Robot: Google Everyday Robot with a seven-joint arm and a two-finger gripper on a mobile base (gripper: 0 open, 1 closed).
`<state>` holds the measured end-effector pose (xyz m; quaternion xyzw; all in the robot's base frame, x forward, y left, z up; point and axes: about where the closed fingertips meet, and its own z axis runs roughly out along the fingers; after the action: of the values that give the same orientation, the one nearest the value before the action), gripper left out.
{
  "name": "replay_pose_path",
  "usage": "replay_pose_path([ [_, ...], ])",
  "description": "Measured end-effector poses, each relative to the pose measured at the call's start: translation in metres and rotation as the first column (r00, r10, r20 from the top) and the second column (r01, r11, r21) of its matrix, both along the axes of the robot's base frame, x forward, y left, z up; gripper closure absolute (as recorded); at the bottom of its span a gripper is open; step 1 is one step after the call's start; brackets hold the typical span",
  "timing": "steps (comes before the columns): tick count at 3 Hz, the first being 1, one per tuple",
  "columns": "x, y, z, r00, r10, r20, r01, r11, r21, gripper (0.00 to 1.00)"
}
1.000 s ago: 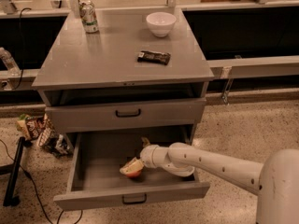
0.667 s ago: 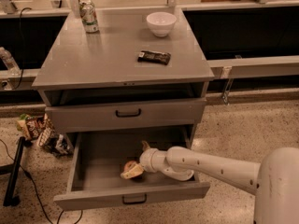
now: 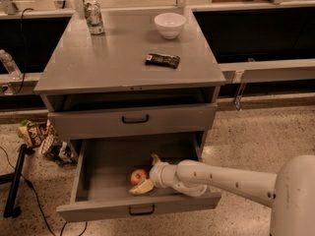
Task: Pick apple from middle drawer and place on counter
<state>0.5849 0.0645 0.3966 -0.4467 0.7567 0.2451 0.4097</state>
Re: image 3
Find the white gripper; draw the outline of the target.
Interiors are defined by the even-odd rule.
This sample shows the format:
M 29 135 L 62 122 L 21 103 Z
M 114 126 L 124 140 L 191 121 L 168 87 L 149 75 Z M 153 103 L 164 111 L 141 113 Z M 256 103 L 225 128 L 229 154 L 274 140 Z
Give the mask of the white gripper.
M 133 187 L 129 193 L 132 195 L 143 195 L 150 192 L 154 185 L 157 188 L 168 188 L 171 177 L 170 164 L 160 162 L 157 154 L 152 154 L 152 169 L 150 171 L 150 179 L 143 179 L 138 185 Z

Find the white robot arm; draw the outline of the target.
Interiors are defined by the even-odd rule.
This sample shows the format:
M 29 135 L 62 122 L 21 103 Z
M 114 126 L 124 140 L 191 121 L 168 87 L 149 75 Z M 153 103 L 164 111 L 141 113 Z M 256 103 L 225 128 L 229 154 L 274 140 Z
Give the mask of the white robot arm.
M 130 190 L 143 195 L 154 188 L 171 188 L 201 197 L 214 186 L 272 209 L 270 236 L 315 236 L 315 156 L 290 159 L 276 174 L 218 167 L 194 160 L 177 164 L 153 156 L 148 177 Z

